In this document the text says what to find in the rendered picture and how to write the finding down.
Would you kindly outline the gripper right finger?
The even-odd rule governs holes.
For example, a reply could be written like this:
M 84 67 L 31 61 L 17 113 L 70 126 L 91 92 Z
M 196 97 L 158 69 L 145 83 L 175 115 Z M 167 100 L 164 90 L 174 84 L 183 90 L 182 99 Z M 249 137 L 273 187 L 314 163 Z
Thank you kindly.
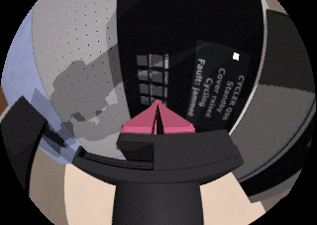
M 158 100 L 158 134 L 195 133 L 193 125 L 176 113 L 166 108 Z

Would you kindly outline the black and white benchtop lab instrument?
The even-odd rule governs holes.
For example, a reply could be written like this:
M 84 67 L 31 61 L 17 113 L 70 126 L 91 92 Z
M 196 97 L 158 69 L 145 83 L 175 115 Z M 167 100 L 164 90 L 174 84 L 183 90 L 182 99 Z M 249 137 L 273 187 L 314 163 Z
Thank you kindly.
M 156 100 L 196 133 L 226 129 L 251 203 L 289 190 L 315 124 L 311 63 L 289 15 L 265 0 L 117 0 L 131 119 Z

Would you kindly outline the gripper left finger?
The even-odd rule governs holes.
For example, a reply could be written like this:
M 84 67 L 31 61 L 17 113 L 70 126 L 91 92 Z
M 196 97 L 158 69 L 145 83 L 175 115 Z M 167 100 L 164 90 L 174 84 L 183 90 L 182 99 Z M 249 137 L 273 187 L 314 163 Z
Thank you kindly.
M 156 100 L 148 109 L 122 125 L 120 134 L 128 133 L 151 133 L 158 132 L 158 101 Z

